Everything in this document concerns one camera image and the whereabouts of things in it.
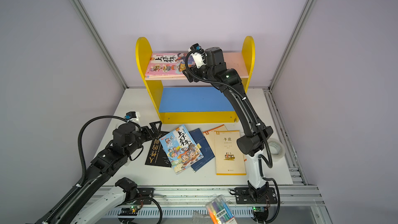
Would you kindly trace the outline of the pink cartoon cover book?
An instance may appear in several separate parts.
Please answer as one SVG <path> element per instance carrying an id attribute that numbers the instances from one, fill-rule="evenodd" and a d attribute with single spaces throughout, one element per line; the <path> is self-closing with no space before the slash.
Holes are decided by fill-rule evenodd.
<path id="1" fill-rule="evenodd" d="M 184 58 L 187 53 L 153 53 L 150 57 L 145 76 L 155 77 L 181 77 L 186 69 Z"/>

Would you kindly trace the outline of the beige book blue spine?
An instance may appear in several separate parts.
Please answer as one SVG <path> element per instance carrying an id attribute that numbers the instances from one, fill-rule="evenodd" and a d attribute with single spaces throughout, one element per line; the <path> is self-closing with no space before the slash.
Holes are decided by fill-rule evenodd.
<path id="1" fill-rule="evenodd" d="M 175 76 L 166 76 L 166 75 L 150 75 L 146 76 L 145 80 L 186 80 L 187 78 L 183 74 L 175 75 Z"/>

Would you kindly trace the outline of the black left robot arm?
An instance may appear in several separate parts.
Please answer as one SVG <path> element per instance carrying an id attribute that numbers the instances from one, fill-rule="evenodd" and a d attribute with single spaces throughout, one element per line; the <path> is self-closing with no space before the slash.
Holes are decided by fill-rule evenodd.
<path id="1" fill-rule="evenodd" d="M 99 119 L 113 118 L 124 123 L 113 131 L 113 139 L 91 161 L 89 167 L 83 153 L 82 138 L 86 127 Z M 100 116 L 88 121 L 78 136 L 78 149 L 82 165 L 82 177 L 75 186 L 48 213 L 37 221 L 38 224 L 70 224 L 91 197 L 116 172 L 131 159 L 131 155 L 143 143 L 153 141 L 160 136 L 162 122 L 150 123 L 141 127 L 138 123 L 117 116 Z"/>

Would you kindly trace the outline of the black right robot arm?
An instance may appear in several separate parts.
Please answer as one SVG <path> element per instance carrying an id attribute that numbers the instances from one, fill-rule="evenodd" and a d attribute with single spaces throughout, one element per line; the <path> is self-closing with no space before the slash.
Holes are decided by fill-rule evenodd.
<path id="1" fill-rule="evenodd" d="M 219 90 L 230 102 L 243 127 L 244 136 L 237 139 L 239 150 L 246 156 L 249 171 L 248 187 L 258 190 L 266 184 L 262 174 L 262 162 L 273 167 L 268 139 L 273 134 L 255 112 L 238 72 L 227 68 L 223 51 L 219 47 L 204 50 L 199 44 L 189 48 L 183 59 L 183 71 L 189 82 L 204 82 Z"/>

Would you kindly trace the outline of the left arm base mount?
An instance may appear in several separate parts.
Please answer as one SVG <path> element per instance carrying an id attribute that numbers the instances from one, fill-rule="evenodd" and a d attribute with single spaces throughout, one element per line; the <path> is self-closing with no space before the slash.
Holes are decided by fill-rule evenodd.
<path id="1" fill-rule="evenodd" d="M 106 201 L 114 206 L 127 205 L 120 211 L 119 216 L 137 216 L 144 205 L 150 205 L 154 195 L 154 188 L 139 187 L 136 182 L 127 177 L 119 179 L 107 193 Z"/>

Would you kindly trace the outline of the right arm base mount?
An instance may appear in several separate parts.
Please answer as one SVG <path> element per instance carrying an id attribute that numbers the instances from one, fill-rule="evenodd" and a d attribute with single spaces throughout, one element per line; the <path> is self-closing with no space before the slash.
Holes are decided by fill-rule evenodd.
<path id="1" fill-rule="evenodd" d="M 229 190 L 235 197 L 237 204 L 276 204 L 278 194 L 276 189 L 269 185 L 267 181 L 262 187 L 255 188 L 251 183 L 247 187 L 236 187 Z"/>

